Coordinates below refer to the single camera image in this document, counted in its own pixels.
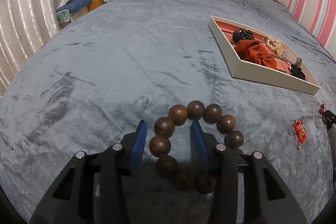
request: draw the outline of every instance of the gray bedspread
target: gray bedspread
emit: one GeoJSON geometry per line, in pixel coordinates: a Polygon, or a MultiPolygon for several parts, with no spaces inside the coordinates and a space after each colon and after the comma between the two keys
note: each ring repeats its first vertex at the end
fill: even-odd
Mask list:
{"type": "MultiPolygon", "coordinates": [[[[335,70],[335,60],[274,0],[114,0],[61,30],[11,82],[0,103],[1,186],[29,220],[75,152],[101,152],[144,119],[142,166],[124,179],[131,222],[206,223],[211,195],[175,190],[155,174],[148,149],[158,117],[174,104],[201,100],[236,117],[245,135],[241,148],[266,155],[310,223],[332,192],[330,144],[318,109],[321,103],[336,109],[335,70]],[[285,41],[320,83],[319,92],[231,78],[208,28],[211,15],[285,41]],[[299,118],[307,131],[301,151],[291,131],[299,118]]],[[[185,168],[189,125],[171,137],[170,154],[185,168]]],[[[201,125],[223,141],[215,125],[201,125]]],[[[239,203],[242,221],[242,191],[239,203]]]]}

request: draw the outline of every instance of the brown bead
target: brown bead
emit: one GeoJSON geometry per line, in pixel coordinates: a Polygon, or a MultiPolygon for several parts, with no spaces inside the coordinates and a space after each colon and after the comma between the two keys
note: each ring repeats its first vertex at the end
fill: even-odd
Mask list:
{"type": "Polygon", "coordinates": [[[166,137],[154,136],[149,142],[149,150],[155,157],[168,155],[170,149],[171,143],[166,137]]]}
{"type": "Polygon", "coordinates": [[[175,130],[175,124],[169,117],[160,117],[154,123],[154,132],[158,136],[170,138],[175,130]]]}
{"type": "Polygon", "coordinates": [[[244,154],[244,152],[240,148],[233,148],[233,150],[239,154],[244,154]]]}
{"type": "Polygon", "coordinates": [[[225,114],[217,122],[217,130],[220,133],[231,132],[233,129],[235,129],[235,127],[236,127],[236,119],[230,114],[225,114]]]}
{"type": "Polygon", "coordinates": [[[206,173],[199,174],[195,179],[195,188],[201,194],[210,194],[215,190],[216,179],[206,173]]]}
{"type": "Polygon", "coordinates": [[[188,118],[188,110],[183,105],[174,105],[169,109],[168,117],[174,121],[176,126],[181,126],[188,118]]]}
{"type": "Polygon", "coordinates": [[[190,190],[194,186],[194,176],[189,171],[179,171],[173,176],[172,184],[177,190],[190,190]]]}
{"type": "Polygon", "coordinates": [[[238,130],[231,131],[225,138],[225,143],[231,148],[238,148],[243,144],[243,142],[244,135],[238,130]]]}
{"type": "Polygon", "coordinates": [[[193,121],[198,121],[200,118],[202,118],[205,106],[201,101],[191,101],[188,106],[188,118],[193,121]]]}
{"type": "Polygon", "coordinates": [[[204,110],[203,119],[208,123],[215,123],[221,116],[222,108],[217,104],[210,104],[204,110]]]}
{"type": "Polygon", "coordinates": [[[172,156],[162,156],[155,163],[156,172],[165,178],[172,177],[179,169],[177,160],[172,156]]]}

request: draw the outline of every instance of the curtain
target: curtain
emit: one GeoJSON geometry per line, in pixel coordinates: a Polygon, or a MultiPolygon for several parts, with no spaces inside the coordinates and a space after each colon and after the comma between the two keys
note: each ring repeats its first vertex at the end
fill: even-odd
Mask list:
{"type": "Polygon", "coordinates": [[[26,60],[59,31],[69,0],[0,0],[0,96],[26,60]]]}

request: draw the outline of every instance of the blue gripper pad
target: blue gripper pad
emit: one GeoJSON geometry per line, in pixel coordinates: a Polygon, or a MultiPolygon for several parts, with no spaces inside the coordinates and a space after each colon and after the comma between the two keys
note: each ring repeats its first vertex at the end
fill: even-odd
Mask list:
{"type": "Polygon", "coordinates": [[[130,172],[134,172],[141,161],[143,149],[145,147],[146,136],[147,136],[147,125],[144,121],[141,121],[135,131],[137,137],[135,139],[134,145],[132,147],[130,156],[130,172]]]}
{"type": "Polygon", "coordinates": [[[203,130],[199,122],[193,121],[190,127],[191,140],[194,143],[194,148],[196,149],[196,153],[198,155],[198,160],[199,160],[202,170],[208,173],[210,169],[209,168],[209,158],[208,158],[207,149],[202,139],[202,133],[203,133],[203,130]]]}

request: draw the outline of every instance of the cardboard tray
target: cardboard tray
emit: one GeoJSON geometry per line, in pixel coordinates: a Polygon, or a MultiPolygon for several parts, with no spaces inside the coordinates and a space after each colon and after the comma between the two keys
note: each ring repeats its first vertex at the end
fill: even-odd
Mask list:
{"type": "MultiPolygon", "coordinates": [[[[209,21],[209,28],[222,52],[222,55],[226,61],[232,78],[278,86],[285,89],[300,91],[310,95],[315,95],[316,92],[320,89],[319,83],[317,83],[312,73],[305,66],[304,60],[302,61],[302,65],[300,67],[302,69],[302,72],[306,75],[307,81],[296,78],[282,71],[241,60],[236,53],[233,45],[231,45],[229,39],[226,37],[225,33],[221,30],[216,22],[230,24],[232,26],[232,30],[239,30],[240,28],[251,30],[254,34],[257,34],[254,36],[256,39],[257,37],[259,37],[260,40],[264,41],[265,39],[267,40],[267,38],[271,38],[273,40],[278,39],[249,26],[245,26],[231,20],[211,16],[209,21]]],[[[284,43],[283,41],[280,42],[283,44],[285,50],[288,53],[293,55],[295,58],[298,58],[296,53],[286,43],[284,43]]]]}

